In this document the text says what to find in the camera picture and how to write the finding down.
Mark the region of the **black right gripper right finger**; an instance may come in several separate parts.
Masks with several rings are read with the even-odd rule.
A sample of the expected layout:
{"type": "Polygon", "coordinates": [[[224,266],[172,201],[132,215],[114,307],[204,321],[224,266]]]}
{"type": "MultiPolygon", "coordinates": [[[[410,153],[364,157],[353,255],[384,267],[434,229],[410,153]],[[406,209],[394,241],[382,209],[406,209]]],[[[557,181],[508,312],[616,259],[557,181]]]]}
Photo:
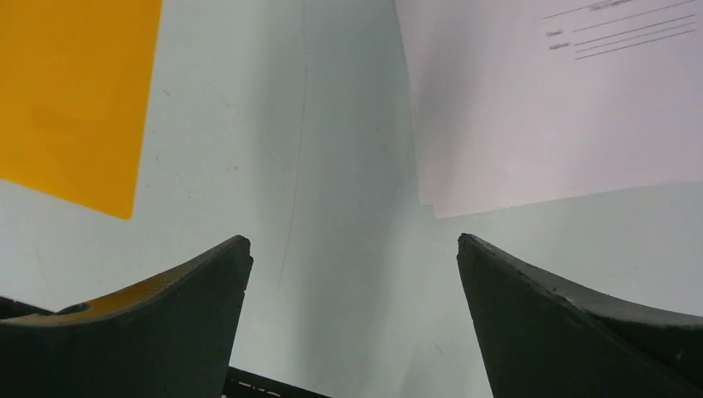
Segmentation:
{"type": "Polygon", "coordinates": [[[587,288],[475,235],[458,271],[495,397],[699,397],[702,319],[587,288]]]}

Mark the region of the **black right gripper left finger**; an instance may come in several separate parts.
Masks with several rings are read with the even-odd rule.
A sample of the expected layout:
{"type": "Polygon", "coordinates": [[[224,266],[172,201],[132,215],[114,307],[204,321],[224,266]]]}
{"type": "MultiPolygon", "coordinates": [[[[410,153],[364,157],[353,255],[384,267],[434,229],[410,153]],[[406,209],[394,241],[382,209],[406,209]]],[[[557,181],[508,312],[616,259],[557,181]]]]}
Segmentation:
{"type": "Polygon", "coordinates": [[[237,235],[57,312],[2,298],[2,396],[221,396],[253,263],[237,235]]]}

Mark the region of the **yellow plastic folder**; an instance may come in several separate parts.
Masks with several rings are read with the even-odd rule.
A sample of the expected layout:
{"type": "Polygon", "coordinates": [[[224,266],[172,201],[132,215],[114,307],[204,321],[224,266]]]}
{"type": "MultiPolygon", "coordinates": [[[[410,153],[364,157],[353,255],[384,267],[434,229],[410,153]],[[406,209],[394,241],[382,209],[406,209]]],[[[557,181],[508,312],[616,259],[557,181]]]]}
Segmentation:
{"type": "Polygon", "coordinates": [[[1,4],[1,177],[133,213],[162,4],[1,4]]]}

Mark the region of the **white printed paper sheets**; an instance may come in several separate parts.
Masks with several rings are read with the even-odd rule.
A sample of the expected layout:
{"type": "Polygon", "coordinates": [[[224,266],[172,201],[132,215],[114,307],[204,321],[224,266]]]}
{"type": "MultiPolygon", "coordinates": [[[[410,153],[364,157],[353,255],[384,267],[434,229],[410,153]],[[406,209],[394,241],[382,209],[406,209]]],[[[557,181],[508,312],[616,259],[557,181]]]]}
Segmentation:
{"type": "Polygon", "coordinates": [[[438,218],[702,179],[699,1],[398,1],[438,218]]]}

